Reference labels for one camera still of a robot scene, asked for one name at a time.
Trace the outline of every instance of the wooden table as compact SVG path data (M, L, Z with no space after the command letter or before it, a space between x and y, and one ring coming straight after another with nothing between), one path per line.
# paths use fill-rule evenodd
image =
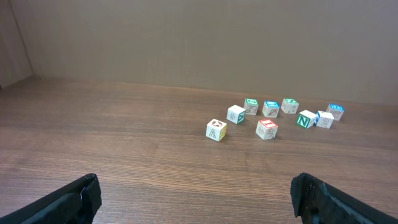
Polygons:
M295 98L302 110L330 101ZM226 121L245 98L282 96L102 81L33 80L0 91L0 216L93 172L103 206L95 223L301 223L290 181L308 172L398 217L398 107L341 103L331 129L261 115ZM221 141L205 137L226 121Z

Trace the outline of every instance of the block top face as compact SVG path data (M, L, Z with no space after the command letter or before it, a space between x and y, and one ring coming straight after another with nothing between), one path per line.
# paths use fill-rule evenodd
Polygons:
M329 105L330 105L330 108L333 109L333 110L344 111L344 108L343 108L343 106L341 106L341 105L336 105L336 104L333 104L333 103L331 103L331 104L329 104Z
M335 119L333 114L329 112L324 112L324 111L318 111L319 115L322 116L322 118L329 118L329 119Z
M277 124L275 124L274 122L272 122L269 119L259 120L259 122L266 128L276 128L276 127L278 127Z
M298 104L298 102L295 101L294 99L285 98L285 101L286 101L288 104L293 104L293 105L297 105L297 104Z
M230 111L232 111L232 112L237 113L237 114L240 114L240 113L246 111L246 109L244 109L244 108L242 108L242 107L240 107L240 106L238 106L238 105L233 105L232 107L230 107L230 108L228 108L228 109L229 109Z
M312 113L311 111L307 111L307 110L301 111L300 114L304 115L304 116L306 116L308 118L314 118L314 117L317 116L315 113Z
M217 129L217 130L221 130L221 129L223 129L223 127L226 126L226 123L224 123L224 122L222 122L222 121L219 121L219 120L217 120L217 119L212 119L212 120L207 124L207 126L210 126L210 127L214 128L214 129Z
M249 99L249 98L246 98L246 103L247 104L252 104L252 105L258 105L259 103L257 102L257 100L255 100L255 99Z
M266 101L266 105L269 107L280 107L276 101Z

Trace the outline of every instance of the wooden block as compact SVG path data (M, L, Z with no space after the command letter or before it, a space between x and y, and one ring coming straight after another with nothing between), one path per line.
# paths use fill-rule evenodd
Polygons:
M256 134L260 136L260 138L273 139L275 138L276 131L278 130L278 125L272 122L269 119L259 120L257 123Z
M299 108L299 103L294 99L286 98L282 102L282 111L287 114L295 114Z
M344 108L341 105L330 103L326 112L331 113L335 118L335 121L339 121L343 116Z
M255 99L246 98L244 101L243 108L246 109L246 114L256 115L259 108L259 102Z
M317 115L315 113L304 110L298 114L296 123L303 128L309 128L314 125L316 118Z
M276 118L279 112L279 104L276 101L265 101L262 107L262 114L267 118Z
M334 117L329 112L318 111L317 117L315 118L315 124L317 127L321 128L330 128Z
M228 114L226 115L226 119L232 123L239 124L244 120L245 114L246 110L244 108L234 105L228 108Z
M217 119L212 119L207 124L206 137L219 142L226 134L226 127L226 123Z

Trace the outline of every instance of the block with red edges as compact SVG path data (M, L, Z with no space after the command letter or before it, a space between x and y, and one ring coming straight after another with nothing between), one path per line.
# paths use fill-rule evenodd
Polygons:
M278 125L275 122L269 119L259 120L257 123L256 134L260 136L260 138L273 139L275 138L276 131L278 130Z

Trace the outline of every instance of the beige wall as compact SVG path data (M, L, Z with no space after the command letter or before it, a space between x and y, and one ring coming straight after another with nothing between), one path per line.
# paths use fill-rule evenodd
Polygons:
M0 86L32 75L32 70L8 0L0 0Z
M12 0L34 72L398 104L397 0Z

